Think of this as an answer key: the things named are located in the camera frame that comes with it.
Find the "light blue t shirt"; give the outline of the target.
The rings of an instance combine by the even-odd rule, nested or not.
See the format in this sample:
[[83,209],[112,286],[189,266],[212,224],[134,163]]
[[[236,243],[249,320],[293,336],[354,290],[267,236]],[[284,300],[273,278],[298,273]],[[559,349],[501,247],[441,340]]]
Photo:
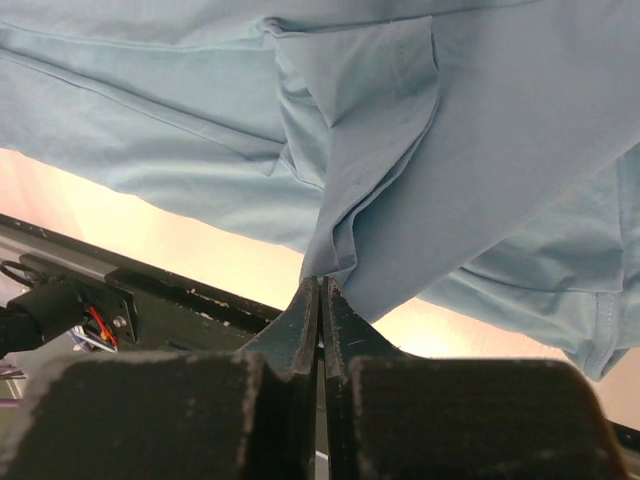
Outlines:
[[1,144],[561,349],[639,344],[635,1],[5,1]]

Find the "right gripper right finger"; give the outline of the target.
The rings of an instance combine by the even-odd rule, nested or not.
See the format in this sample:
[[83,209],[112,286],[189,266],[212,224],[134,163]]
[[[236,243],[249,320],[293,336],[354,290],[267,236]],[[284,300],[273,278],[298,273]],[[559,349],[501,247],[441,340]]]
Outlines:
[[424,359],[321,288],[334,479],[621,479],[582,375],[555,360]]

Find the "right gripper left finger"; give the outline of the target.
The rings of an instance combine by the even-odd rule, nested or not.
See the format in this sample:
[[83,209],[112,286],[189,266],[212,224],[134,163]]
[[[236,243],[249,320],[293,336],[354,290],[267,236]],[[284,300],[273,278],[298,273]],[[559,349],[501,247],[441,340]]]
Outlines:
[[1,442],[5,479],[310,479],[319,285],[233,353],[60,358]]

